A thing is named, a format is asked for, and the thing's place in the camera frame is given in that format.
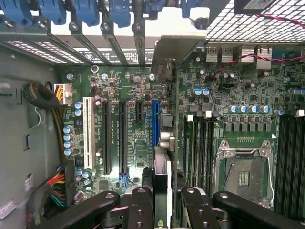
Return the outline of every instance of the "pcie slot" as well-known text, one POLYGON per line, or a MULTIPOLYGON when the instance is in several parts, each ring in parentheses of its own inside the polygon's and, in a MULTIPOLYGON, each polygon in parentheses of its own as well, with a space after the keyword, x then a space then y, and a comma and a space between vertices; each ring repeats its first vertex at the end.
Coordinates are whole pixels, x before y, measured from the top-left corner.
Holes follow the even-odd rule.
POLYGON ((93 169, 95 166, 95 132, 93 98, 83 97, 83 125, 84 125, 84 167, 93 169))
POLYGON ((152 146, 155 147, 159 143, 160 139, 160 119, 159 119, 159 111, 160 111, 161 103, 160 101, 152 102, 152 146))
POLYGON ((135 103, 136 122, 143 122, 143 102, 135 103))
POLYGON ((127 103, 119 102, 119 168, 127 173, 127 103))
POLYGON ((102 104, 102 132, 103 132, 103 173, 110 174, 112 170, 112 152, 111 152, 111 103, 102 104))

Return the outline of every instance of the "capacitor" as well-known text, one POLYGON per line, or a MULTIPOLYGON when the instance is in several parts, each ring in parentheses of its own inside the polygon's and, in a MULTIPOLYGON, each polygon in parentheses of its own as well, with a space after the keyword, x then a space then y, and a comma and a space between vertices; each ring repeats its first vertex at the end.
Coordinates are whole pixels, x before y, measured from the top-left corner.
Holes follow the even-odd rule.
POLYGON ((99 150, 95 153, 95 155, 96 155, 97 157, 100 157, 100 156, 102 155, 102 152, 103 152, 103 150, 102 150, 102 149, 99 149, 99 150))
POLYGON ((198 72, 197 72, 197 76, 203 76, 205 73, 204 69, 200 69, 198 72))
POLYGON ((98 108, 101 108, 101 107, 102 107, 102 103, 101 103, 100 100, 95 101, 94 104, 95 104, 95 106, 98 107, 98 108))
POLYGON ((84 183, 84 185, 89 185, 89 184, 91 183, 91 181, 90 181, 89 179, 85 179, 85 180, 83 181, 83 183, 84 183))
POLYGON ((283 109, 276 109, 274 110, 273 112, 275 115, 278 115, 278 116, 282 116, 285 114, 284 110, 283 109))
POLYGON ((85 171, 83 171, 83 173, 82 173, 83 178, 87 179, 90 176, 91 176, 91 172, 89 170, 86 169, 85 171))
POLYGON ((249 106, 248 110, 251 113, 256 113, 258 111, 258 107, 257 106, 249 106))
POLYGON ((69 149, 65 149, 63 151, 63 153, 66 155, 66 156, 70 156, 71 154, 73 154, 74 150, 73 148, 69 148, 69 149))
POLYGON ((73 138, 73 134, 64 134, 63 139, 65 141, 70 141, 73 138))
POLYGON ((231 105, 231 106, 229 106, 229 112, 233 112, 233 113, 235 113, 235 112, 237 112, 237 106, 234 106, 234 105, 231 105))
POLYGON ((76 102, 76 103, 74 104, 74 107, 75 107, 76 109, 82 109, 82 102, 80 102, 80 101, 76 102))
POLYGON ((244 105, 239 106, 239 107, 238 107, 238 111, 239 111, 239 112, 243 112, 243 113, 245 113, 245 112, 247 111, 247 107, 246 107, 246 106, 244 106, 244 105))
POLYGON ((66 148, 66 149, 72 147, 72 145, 73 145, 73 142, 72 142, 72 141, 65 141, 65 142, 63 143, 63 147, 66 148))
POLYGON ((261 106, 259 108, 259 111, 263 112, 263 113, 268 113, 269 112, 269 107, 268 106, 261 106))
POLYGON ((256 84, 254 84, 254 83, 248 83, 245 86, 246 90, 250 90, 250 89, 254 89, 254 88, 256 88, 256 84))
POLYGON ((197 96, 200 96, 202 94, 202 90, 201 90, 201 88, 195 88, 193 90, 193 93, 197 96))
POLYGON ((75 116, 79 117, 82 115, 82 110, 77 109, 77 110, 75 110, 74 114, 75 114, 75 116))
POLYGON ((101 101, 102 98, 101 98, 99 95, 95 95, 95 96, 94 96, 94 100, 95 100, 95 101, 101 101))
POLYGON ((269 72, 264 71, 264 72, 259 73, 257 77, 258 78, 265 78, 265 77, 268 77, 269 75, 270 75, 269 72))
POLYGON ((292 95, 299 95, 301 93, 300 88, 289 88, 288 93, 292 95))
POLYGON ((208 95, 210 94, 210 90, 207 89, 207 88, 204 88, 204 89, 202 89, 202 94, 203 94, 204 96, 208 96, 208 95))
POLYGON ((91 88, 98 88, 99 84, 97 82, 90 82, 91 88))
POLYGON ((68 134, 68 133, 70 133, 70 132, 72 132, 72 131, 73 131, 73 127, 70 126, 70 125, 67 125, 67 126, 65 126, 65 127, 63 128, 63 132, 64 132, 65 134, 68 134))
POLYGON ((83 172, 84 172, 84 168, 83 167, 78 167, 75 174, 78 175, 78 176, 81 176, 83 172))

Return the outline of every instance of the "white pci slot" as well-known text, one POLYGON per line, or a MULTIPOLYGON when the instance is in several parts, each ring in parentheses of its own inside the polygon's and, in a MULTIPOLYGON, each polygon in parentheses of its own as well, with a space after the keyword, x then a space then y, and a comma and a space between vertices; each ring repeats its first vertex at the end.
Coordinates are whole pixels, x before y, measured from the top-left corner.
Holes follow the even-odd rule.
POLYGON ((84 164, 85 169, 95 166, 95 136, 94 136, 94 99, 83 97, 83 125, 84 125, 84 164))

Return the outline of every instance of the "red wire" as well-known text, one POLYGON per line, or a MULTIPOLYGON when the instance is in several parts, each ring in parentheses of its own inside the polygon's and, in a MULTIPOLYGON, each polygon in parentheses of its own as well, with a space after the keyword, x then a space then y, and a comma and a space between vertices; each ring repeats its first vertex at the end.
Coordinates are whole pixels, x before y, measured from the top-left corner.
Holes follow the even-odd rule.
POLYGON ((266 19, 275 19, 277 21, 290 21, 293 24, 299 25, 301 26, 303 29, 305 29, 305 25, 302 24, 301 22, 299 22, 296 19, 290 19, 290 18, 284 18, 284 17, 275 17, 275 16, 271 16, 271 15, 266 15, 266 14, 256 14, 256 17, 260 18, 260 17, 264 17, 266 19))
POLYGON ((257 55, 254 55, 254 54, 248 54, 248 55, 243 55, 241 57, 239 57, 238 59, 234 60, 234 61, 229 61, 224 67, 222 68, 219 68, 214 74, 213 74, 213 77, 216 77, 216 74, 219 73, 220 71, 226 69, 226 67, 228 67, 229 65, 231 64, 234 64, 234 63, 237 63, 238 60, 242 59, 242 58, 245 58, 245 57, 248 57, 248 56, 253 56, 254 58, 256 59, 261 59, 261 60, 264 60, 264 61, 271 61, 271 62, 281 62, 281 63, 285 63, 285 62, 290 62, 290 61, 298 61, 298 60, 301 60, 301 59, 304 59, 305 56, 299 56, 299 57, 295 57, 295 58, 292 58, 292 59, 268 59, 268 58, 265 58, 263 56, 257 56, 257 55))

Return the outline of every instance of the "ventilation grille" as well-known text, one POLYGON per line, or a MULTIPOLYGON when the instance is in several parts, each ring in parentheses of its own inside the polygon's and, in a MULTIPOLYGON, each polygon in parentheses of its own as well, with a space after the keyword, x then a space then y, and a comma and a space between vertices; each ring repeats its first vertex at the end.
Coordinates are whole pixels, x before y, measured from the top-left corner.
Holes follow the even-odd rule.
MULTIPOLYGON (((262 14, 296 19, 305 23, 305 0, 277 0, 262 14)), ((277 21, 234 14, 234 0, 223 9, 208 30, 210 42, 286 42, 305 41, 305 29, 289 21, 277 21)))
POLYGON ((44 59, 46 59, 48 61, 51 61, 53 63, 67 63, 65 61, 62 61, 62 60, 60 60, 60 59, 58 59, 58 58, 56 58, 56 57, 54 57, 54 56, 52 56, 50 54, 47 54, 47 53, 45 53, 45 52, 43 52, 43 51, 41 51, 39 49, 36 49, 35 47, 30 46, 30 45, 28 45, 26 43, 23 43, 21 41, 5 41, 5 42, 7 44, 13 45, 13 46, 15 46, 15 47, 17 47, 19 49, 25 50, 25 51, 30 52, 32 54, 35 54, 35 55, 37 55, 39 57, 42 57, 42 58, 44 58, 44 59))
POLYGON ((34 42, 35 44, 40 45, 41 47, 67 59, 68 61, 72 63, 84 63, 83 61, 77 59, 76 57, 70 55, 66 51, 56 47, 55 45, 51 44, 50 42, 34 42))

